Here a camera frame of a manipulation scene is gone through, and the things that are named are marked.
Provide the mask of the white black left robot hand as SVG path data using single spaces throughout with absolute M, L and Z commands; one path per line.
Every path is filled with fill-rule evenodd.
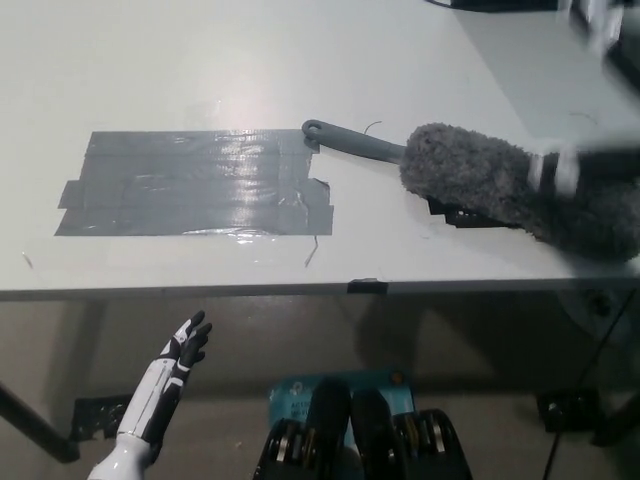
M 138 438 L 154 453 L 159 452 L 191 370 L 205 357 L 203 348 L 212 325 L 203 324 L 204 318 L 205 312 L 198 311 L 187 319 L 149 364 L 128 404 L 117 436 L 126 434 Z

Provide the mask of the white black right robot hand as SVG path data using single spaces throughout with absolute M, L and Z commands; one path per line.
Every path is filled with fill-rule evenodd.
M 639 90 L 639 3 L 637 1 L 561 1 L 565 14 L 604 65 L 632 90 Z M 639 138 L 614 135 L 585 143 L 565 143 L 555 151 L 532 154 L 527 182 L 536 192 L 565 198 L 587 180 L 631 180 L 639 176 Z

